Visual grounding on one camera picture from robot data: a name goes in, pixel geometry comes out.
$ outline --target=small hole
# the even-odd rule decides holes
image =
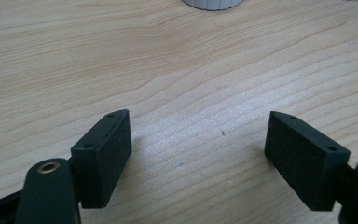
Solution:
[[[329,149],[330,151],[338,151],[338,148],[336,147],[327,147],[327,149]]]
[[[48,162],[39,166],[39,168],[37,168],[37,172],[40,174],[47,174],[57,170],[59,167],[60,164],[57,162]]]
[[[91,144],[91,143],[87,143],[87,144],[83,145],[83,148],[92,148],[92,144]]]

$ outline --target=rectangular block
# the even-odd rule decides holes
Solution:
[[[71,153],[82,207],[106,207],[131,154],[129,111],[104,116],[71,148]]]
[[[332,210],[334,181],[349,150],[303,120],[271,111],[265,154],[310,210]]]

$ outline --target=white object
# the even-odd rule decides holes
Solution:
[[[191,7],[206,10],[224,10],[231,7],[235,7],[241,3],[242,0],[183,0],[186,4]]]

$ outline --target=wood grain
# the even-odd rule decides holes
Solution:
[[[0,1],[0,198],[121,108],[133,152],[83,223],[337,223],[263,147],[277,110],[358,162],[358,2]]]

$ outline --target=wooden table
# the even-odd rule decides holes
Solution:
[[[337,223],[263,148],[277,110],[358,162],[358,2],[0,1],[0,198],[122,108],[133,152],[83,223]]]

